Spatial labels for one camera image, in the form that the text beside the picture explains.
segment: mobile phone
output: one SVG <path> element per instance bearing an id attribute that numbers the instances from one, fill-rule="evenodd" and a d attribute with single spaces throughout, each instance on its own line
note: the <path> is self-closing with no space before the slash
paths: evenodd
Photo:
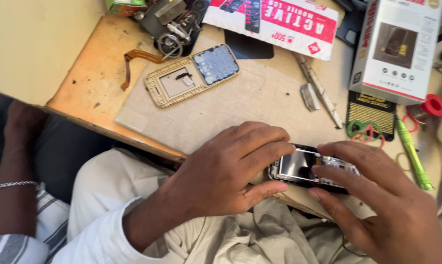
<path id="1" fill-rule="evenodd" d="M 268 177 L 270 179 L 305 188 L 318 187 L 333 193 L 348 194 L 347 190 L 338 183 L 322 175 L 314 175 L 311 171 L 312 166 L 331 165 L 361 175 L 356 166 L 351 163 L 335 157 L 322 156 L 314 147 L 293 145 L 296 147 L 294 154 L 283 156 L 268 167 Z"/>

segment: cardboard box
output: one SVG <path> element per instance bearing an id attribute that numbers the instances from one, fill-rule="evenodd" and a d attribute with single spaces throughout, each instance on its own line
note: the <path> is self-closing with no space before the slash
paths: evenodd
<path id="1" fill-rule="evenodd" d="M 307 0 L 212 0 L 203 22 L 329 61 L 338 12 Z"/>
<path id="2" fill-rule="evenodd" d="M 442 0 L 371 0 L 349 89 L 402 105 L 424 101 Z"/>
<path id="3" fill-rule="evenodd" d="M 133 15 L 146 6 L 144 0 L 107 0 L 107 9 L 110 14 Z"/>

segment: dark pants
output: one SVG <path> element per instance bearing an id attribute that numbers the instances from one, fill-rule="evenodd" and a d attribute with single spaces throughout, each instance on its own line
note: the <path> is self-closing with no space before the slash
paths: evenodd
<path id="1" fill-rule="evenodd" d="M 4 147 L 3 129 L 12 99 L 0 95 L 0 162 Z M 89 159 L 112 148 L 115 140 L 50 115 L 35 149 L 35 177 L 48 193 L 70 203 L 78 170 Z"/>

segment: green screwdriver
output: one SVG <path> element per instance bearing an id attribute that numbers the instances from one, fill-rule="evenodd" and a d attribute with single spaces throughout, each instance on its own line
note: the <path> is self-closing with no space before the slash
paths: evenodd
<path id="1" fill-rule="evenodd" d="M 413 168 L 415 169 L 415 174 L 417 176 L 418 185 L 422 190 L 434 190 L 426 171 L 424 171 L 423 166 L 418 159 L 417 151 L 415 150 L 415 143 L 413 143 L 413 139 L 411 138 L 410 133 L 408 133 L 407 127 L 405 124 L 397 118 L 397 131 L 400 135 L 400 140 L 403 146 L 406 148 L 408 152 L 408 156 L 410 156 L 411 163 L 413 164 Z"/>

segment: green rubber band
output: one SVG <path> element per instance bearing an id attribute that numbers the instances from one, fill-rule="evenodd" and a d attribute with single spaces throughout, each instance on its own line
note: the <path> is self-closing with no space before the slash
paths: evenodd
<path id="1" fill-rule="evenodd" d="M 353 138 L 356 134 L 361 133 L 364 129 L 366 129 L 367 125 L 372 125 L 372 129 L 375 129 L 379 132 L 378 136 L 376 138 L 373 138 L 371 141 L 376 141 L 378 139 L 380 139 L 380 137 L 382 136 L 382 129 L 380 128 L 380 126 L 376 123 L 376 122 L 372 122 L 372 121 L 368 121 L 366 123 L 363 123 L 359 120 L 353 120 L 350 123 L 348 123 L 348 125 L 346 126 L 346 135 L 349 138 Z M 356 125 L 358 127 L 358 130 L 353 131 L 353 126 Z M 365 140 L 367 140 L 368 135 L 367 133 L 364 135 Z"/>
<path id="2" fill-rule="evenodd" d="M 358 130 L 353 131 L 353 125 L 358 126 Z M 366 128 L 365 124 L 359 120 L 353 120 L 346 126 L 346 135 L 353 138 L 356 134 L 362 132 Z"/>

